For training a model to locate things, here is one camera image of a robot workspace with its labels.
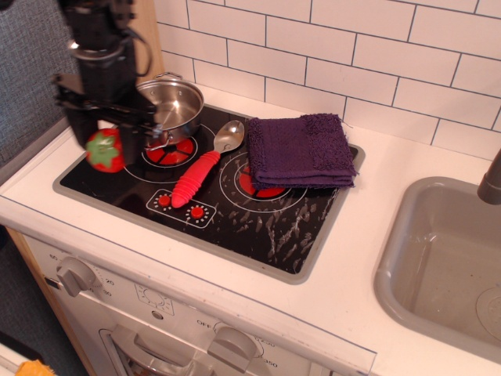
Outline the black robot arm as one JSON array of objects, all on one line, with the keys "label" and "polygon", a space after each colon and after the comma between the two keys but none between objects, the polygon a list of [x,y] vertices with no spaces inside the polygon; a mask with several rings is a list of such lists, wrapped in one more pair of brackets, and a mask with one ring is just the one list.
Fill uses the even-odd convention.
[{"label": "black robot arm", "polygon": [[135,42],[143,37],[130,28],[131,1],[61,1],[70,28],[70,54],[77,74],[56,74],[57,105],[63,107],[76,139],[84,146],[100,120],[118,127],[126,164],[142,154],[153,136],[157,108],[139,92]]}]

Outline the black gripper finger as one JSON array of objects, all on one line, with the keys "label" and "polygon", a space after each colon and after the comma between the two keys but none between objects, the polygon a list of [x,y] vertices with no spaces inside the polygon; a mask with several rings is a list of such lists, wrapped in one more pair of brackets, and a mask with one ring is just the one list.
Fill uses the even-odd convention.
[{"label": "black gripper finger", "polygon": [[122,144],[124,163],[126,165],[134,164],[144,150],[146,136],[141,128],[135,126],[119,125],[118,131]]},{"label": "black gripper finger", "polygon": [[84,149],[87,142],[98,132],[98,117],[93,110],[64,109],[68,123],[78,144]]}]

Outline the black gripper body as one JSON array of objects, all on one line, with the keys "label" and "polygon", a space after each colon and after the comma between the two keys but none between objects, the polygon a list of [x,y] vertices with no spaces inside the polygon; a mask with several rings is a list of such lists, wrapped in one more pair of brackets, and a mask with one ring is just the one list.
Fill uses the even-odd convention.
[{"label": "black gripper body", "polygon": [[78,47],[72,51],[76,74],[55,74],[56,102],[63,109],[93,110],[100,120],[139,127],[147,135],[154,127],[156,106],[139,93],[135,48],[109,50]]}]

